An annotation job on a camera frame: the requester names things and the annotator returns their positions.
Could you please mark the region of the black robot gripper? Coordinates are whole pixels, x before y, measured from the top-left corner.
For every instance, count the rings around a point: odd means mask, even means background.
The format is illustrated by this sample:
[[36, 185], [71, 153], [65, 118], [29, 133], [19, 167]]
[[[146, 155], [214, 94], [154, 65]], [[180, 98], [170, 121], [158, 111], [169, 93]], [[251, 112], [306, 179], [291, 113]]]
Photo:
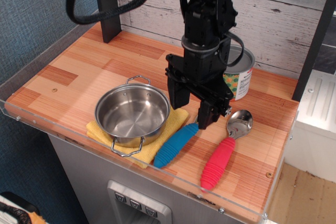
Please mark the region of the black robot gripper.
[[196, 96], [200, 100], [198, 128], [205, 130], [231, 110], [233, 93], [223, 80], [230, 45], [216, 42], [199, 46], [184, 42], [182, 46], [183, 56], [166, 56], [170, 104], [176, 110], [189, 104], [190, 95]]

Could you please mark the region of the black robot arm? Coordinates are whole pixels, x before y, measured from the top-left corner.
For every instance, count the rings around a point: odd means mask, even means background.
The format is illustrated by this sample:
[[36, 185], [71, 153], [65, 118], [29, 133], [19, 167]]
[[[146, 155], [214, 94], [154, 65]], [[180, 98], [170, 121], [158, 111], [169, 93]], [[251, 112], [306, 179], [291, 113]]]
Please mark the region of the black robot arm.
[[184, 19], [181, 44], [183, 56], [166, 56], [167, 87], [174, 109], [187, 105], [190, 95], [200, 99], [198, 127], [201, 130], [229, 114], [233, 93], [223, 74], [237, 65], [242, 56], [229, 62], [232, 40], [242, 41], [230, 32], [236, 26], [237, 12], [232, 0], [180, 0]]

